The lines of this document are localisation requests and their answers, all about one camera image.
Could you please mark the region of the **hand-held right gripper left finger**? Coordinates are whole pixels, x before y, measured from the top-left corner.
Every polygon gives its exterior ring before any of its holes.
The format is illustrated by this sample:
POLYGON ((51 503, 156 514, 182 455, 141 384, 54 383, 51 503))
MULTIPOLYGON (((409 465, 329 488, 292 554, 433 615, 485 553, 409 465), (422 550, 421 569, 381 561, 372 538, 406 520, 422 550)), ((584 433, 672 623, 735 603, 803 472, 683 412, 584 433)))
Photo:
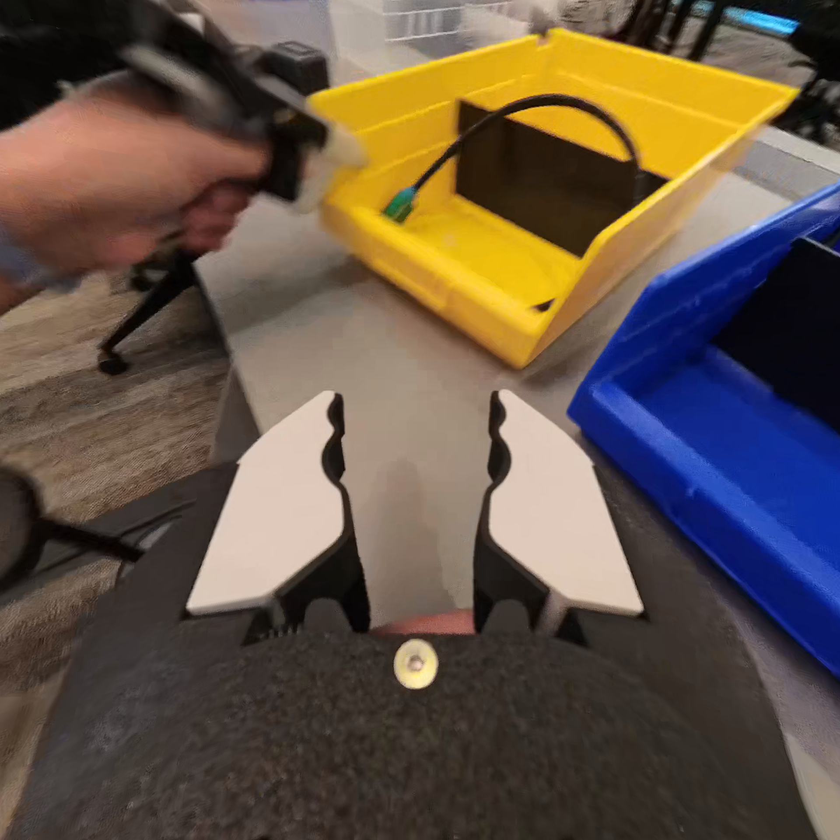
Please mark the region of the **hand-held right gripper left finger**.
POLYGON ((192 590, 191 618, 258 611, 300 627, 310 604, 338 603, 370 630, 370 601, 342 483, 343 397, 324 391, 240 457, 192 590))

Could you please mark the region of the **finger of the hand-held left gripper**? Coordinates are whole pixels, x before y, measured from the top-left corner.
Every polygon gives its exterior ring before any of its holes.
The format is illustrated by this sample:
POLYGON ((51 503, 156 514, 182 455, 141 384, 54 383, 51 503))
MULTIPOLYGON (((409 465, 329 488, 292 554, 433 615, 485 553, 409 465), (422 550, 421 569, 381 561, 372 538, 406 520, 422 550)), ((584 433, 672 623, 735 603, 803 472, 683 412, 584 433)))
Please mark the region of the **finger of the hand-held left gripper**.
POLYGON ((333 168, 360 170, 368 165, 368 154, 362 142, 344 126, 327 124, 326 139, 320 152, 324 164, 333 168))
POLYGON ((315 212, 336 176, 336 164, 305 164, 298 184, 297 197, 291 203, 294 214, 315 212))

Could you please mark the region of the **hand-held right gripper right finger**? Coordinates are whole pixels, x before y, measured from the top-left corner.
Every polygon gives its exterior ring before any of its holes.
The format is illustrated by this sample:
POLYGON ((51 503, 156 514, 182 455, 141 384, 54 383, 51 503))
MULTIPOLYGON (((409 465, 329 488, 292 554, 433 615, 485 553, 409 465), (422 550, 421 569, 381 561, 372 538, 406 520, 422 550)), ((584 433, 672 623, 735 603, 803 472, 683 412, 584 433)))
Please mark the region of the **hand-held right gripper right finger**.
POLYGON ((636 620, 645 607, 595 466, 560 427, 509 390, 490 396, 473 555, 474 625, 512 602, 536 634, 573 611, 636 620))

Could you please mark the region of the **blue plastic bin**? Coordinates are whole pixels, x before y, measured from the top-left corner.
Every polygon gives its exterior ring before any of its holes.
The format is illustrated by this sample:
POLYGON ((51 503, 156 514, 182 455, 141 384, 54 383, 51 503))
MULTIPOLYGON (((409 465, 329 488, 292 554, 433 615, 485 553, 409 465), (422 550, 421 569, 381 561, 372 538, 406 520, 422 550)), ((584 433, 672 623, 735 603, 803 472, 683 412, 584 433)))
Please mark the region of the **blue plastic bin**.
POLYGON ((838 230, 830 185, 652 279, 568 414, 835 677, 839 430, 713 343, 797 238, 838 230))

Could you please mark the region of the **yellow plastic bin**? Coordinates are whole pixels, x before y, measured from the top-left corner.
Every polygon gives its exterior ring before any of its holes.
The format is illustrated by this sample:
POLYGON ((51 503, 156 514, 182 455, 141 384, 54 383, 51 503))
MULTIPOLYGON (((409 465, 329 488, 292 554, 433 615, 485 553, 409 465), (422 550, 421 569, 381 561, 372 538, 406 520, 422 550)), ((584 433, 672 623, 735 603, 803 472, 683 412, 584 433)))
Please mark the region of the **yellow plastic bin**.
POLYGON ((369 155, 338 175, 322 220, 366 266, 521 369, 683 228, 797 93, 561 28, 434 60, 311 98, 369 155), (627 158, 584 112, 511 105, 541 94, 599 106, 635 142, 640 165, 668 178, 582 258, 455 191, 462 100, 627 158))

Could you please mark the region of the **person's left forearm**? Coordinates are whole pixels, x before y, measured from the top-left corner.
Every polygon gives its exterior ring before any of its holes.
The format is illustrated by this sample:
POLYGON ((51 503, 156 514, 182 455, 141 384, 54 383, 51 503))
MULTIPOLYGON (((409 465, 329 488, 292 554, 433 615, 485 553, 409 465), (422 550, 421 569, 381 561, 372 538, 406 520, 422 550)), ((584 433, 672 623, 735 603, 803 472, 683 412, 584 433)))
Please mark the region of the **person's left forearm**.
POLYGON ((43 291, 67 291, 75 286, 58 269, 44 244, 42 224, 20 215, 1 221, 1 315, 43 291))

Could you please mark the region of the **person's left hand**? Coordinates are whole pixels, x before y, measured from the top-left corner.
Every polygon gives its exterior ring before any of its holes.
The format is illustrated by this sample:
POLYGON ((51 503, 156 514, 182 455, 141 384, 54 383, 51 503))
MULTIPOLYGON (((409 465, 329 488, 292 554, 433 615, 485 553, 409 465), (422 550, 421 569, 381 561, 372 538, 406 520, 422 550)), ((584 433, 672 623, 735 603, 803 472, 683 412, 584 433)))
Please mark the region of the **person's left hand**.
POLYGON ((268 163, 264 143, 106 81, 2 133, 2 229, 65 275, 140 262, 172 233, 202 255, 224 246, 268 163))

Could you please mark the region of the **black office chair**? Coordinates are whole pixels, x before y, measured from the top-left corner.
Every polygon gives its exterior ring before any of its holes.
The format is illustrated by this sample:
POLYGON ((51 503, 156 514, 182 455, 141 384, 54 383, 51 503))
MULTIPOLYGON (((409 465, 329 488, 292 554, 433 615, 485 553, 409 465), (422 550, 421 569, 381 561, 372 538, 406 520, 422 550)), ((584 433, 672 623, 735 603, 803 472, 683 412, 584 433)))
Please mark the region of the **black office chair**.
POLYGON ((91 555, 135 563, 190 508, 203 473, 173 481, 99 517, 73 523, 48 514, 36 483, 1 472, 1 593, 91 555))
POLYGON ((129 369, 128 363, 117 351, 118 345, 154 315, 171 304, 188 288, 196 284, 194 263, 199 255, 177 246, 166 246, 152 257, 132 266, 129 284, 144 293, 143 299, 100 343, 98 369, 105 375, 120 375, 129 369))

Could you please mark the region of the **black divider of yellow bin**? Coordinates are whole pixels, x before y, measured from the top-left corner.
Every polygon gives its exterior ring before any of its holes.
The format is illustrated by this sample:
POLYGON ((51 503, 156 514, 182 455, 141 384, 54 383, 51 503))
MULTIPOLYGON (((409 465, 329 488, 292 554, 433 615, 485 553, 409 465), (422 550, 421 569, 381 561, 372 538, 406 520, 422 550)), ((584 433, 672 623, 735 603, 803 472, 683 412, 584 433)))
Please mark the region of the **black divider of yellow bin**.
POLYGON ((523 230, 582 258, 597 235, 657 192, 668 178, 643 168, 624 127, 594 103, 542 94, 511 102, 529 109, 575 109, 619 139, 619 160, 546 129, 462 100, 457 131, 463 145, 456 193, 523 230))

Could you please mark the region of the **black divider of blue bin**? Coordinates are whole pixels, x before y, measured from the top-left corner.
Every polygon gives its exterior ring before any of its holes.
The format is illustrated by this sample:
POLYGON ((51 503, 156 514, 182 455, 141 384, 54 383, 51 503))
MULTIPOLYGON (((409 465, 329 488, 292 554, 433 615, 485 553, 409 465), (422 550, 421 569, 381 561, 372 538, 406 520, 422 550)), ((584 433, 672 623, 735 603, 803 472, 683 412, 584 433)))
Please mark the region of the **black divider of blue bin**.
POLYGON ((797 238, 713 343, 780 399, 839 430, 838 230, 797 238))

